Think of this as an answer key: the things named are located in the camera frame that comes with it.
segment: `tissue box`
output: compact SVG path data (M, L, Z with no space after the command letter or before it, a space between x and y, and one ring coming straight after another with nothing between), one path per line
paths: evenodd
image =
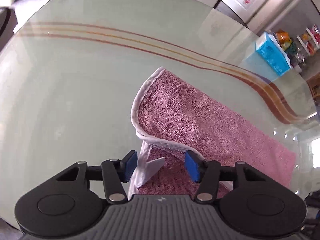
M278 76L282 76L290 69L290 60L287 55L276 42L276 39L268 33L264 32L256 41L256 51Z

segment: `round glass tabletop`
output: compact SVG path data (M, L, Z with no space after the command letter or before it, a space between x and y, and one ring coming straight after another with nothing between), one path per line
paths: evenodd
M17 227L17 200L77 161L139 152L132 103L161 66L292 152L289 188L305 198L320 183L317 109L295 70L279 77L255 53L257 38L195 0L50 0L0 54L0 217Z

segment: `floor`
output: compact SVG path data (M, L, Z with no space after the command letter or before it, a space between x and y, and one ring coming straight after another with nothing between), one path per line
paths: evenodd
M229 16L231 19L234 19L235 21L237 21L238 23L240 23L241 25L243 25L244 27L247 28L247 25L244 23L243 20L241 20L239 18L238 15L235 14L235 12L233 10L230 9L230 7L228 5L226 5L223 1L221 1L218 6L216 7L216 9L219 12L222 12L224 15Z

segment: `wall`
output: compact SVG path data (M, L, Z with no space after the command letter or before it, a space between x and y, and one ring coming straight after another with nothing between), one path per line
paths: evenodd
M320 14L310 0L301 0L271 30L276 32L282 29L293 37L303 34L306 27L310 28L313 24L320 26Z

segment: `towel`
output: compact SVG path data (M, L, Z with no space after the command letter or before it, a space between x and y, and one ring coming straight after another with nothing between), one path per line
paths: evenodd
M295 153L265 135L241 115L159 68L134 99L131 121L142 140L129 194L193 196L198 185L184 168L184 154L213 159L223 166L244 161L285 187ZM232 190L221 182L218 198Z

